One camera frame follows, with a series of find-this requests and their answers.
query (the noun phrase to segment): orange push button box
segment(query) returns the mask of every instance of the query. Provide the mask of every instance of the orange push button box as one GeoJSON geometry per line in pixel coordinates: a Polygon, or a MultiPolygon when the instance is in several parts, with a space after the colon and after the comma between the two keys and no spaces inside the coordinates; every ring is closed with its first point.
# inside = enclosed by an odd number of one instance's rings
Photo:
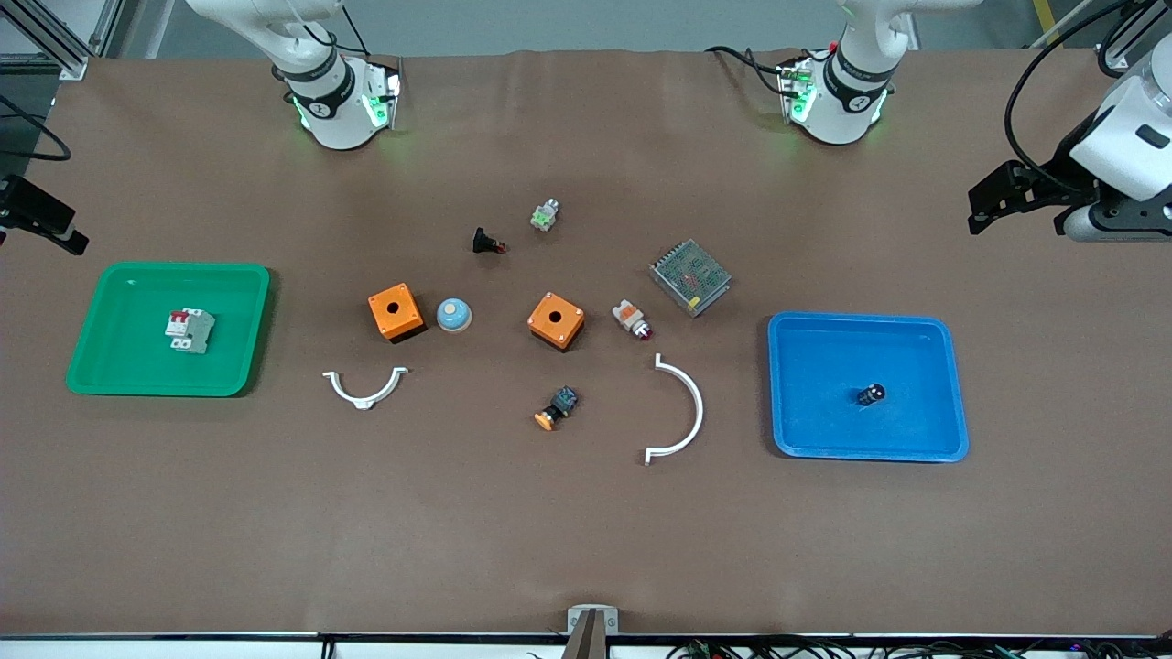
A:
{"type": "Polygon", "coordinates": [[[407,284],[370,295],[369,301],[379,333],[391,344],[410,339],[428,328],[407,284]]]}
{"type": "Polygon", "coordinates": [[[529,317],[530,331],[561,352],[570,349],[570,344],[585,322],[582,310],[553,293],[546,293],[529,317]]]}

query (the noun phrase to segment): black capacitor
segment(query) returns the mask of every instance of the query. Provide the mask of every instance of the black capacitor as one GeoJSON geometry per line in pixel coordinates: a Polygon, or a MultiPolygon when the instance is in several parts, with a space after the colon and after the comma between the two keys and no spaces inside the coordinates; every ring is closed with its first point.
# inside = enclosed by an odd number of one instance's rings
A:
{"type": "Polygon", "coordinates": [[[859,401],[859,405],[866,407],[868,405],[874,405],[885,398],[887,398],[887,389],[884,389],[883,385],[873,383],[867,385],[865,389],[860,390],[856,400],[859,401]]]}

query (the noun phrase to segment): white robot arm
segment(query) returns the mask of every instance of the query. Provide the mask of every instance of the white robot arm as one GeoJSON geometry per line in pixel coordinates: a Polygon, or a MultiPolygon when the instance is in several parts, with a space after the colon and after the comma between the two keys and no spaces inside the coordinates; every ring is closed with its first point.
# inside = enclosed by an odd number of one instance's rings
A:
{"type": "Polygon", "coordinates": [[[895,67],[907,53],[900,14],[975,7],[981,0],[836,0],[846,14],[837,48],[815,53],[782,74],[782,110],[812,137],[849,144],[879,120],[895,67]]]}
{"type": "Polygon", "coordinates": [[[1119,79],[1042,165],[1009,161],[968,192],[977,235],[997,218],[1068,206],[1078,242],[1172,240],[1172,35],[1119,79]]]}
{"type": "Polygon", "coordinates": [[[260,48],[293,91],[301,124],[321,145],[354,149],[394,122],[398,72],[343,56],[313,21],[341,0],[188,0],[195,12],[260,48]]]}

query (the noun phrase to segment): green tray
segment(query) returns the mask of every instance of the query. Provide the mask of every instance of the green tray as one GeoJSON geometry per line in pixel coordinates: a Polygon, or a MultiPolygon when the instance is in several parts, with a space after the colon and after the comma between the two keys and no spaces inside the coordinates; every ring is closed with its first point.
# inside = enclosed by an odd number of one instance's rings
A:
{"type": "Polygon", "coordinates": [[[252,371],[268,271],[255,264],[116,263],[102,273],[66,385],[79,394],[231,396],[252,371]],[[171,348],[168,314],[216,318],[207,352],[171,348]]]}

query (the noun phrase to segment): brown table surface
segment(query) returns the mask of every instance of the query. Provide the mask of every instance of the brown table surface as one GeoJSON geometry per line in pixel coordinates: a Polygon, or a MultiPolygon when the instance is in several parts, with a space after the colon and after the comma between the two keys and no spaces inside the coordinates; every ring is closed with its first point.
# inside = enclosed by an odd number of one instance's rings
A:
{"type": "MultiPolygon", "coordinates": [[[[1030,56],[909,54],[846,148],[713,55],[409,60],[401,133],[353,152],[297,127],[267,62],[94,62],[50,123],[73,161],[29,170],[89,251],[2,250],[0,630],[539,631],[590,600],[641,632],[1163,631],[1172,247],[1075,244],[1052,212],[965,224],[1030,56]],[[477,225],[512,251],[470,253],[477,225]],[[735,277],[696,320],[646,272],[687,238],[735,277]],[[247,395],[66,389],[124,259],[271,269],[247,395]],[[388,345],[366,298],[398,281],[429,314],[468,300],[470,331],[388,345]],[[588,314],[565,355],[525,328],[550,290],[588,314]],[[615,326],[622,298],[653,342],[615,326]],[[781,456],[763,354],[784,310],[948,324],[968,457],[781,456]],[[656,351],[707,415],[647,468],[693,421],[656,351]],[[396,365],[372,412],[321,376],[362,393],[396,365]],[[579,412],[545,434],[531,415],[565,383],[579,412]]],[[[1044,159],[1105,86],[1089,52],[1056,53],[1023,143],[1044,159]]]]}

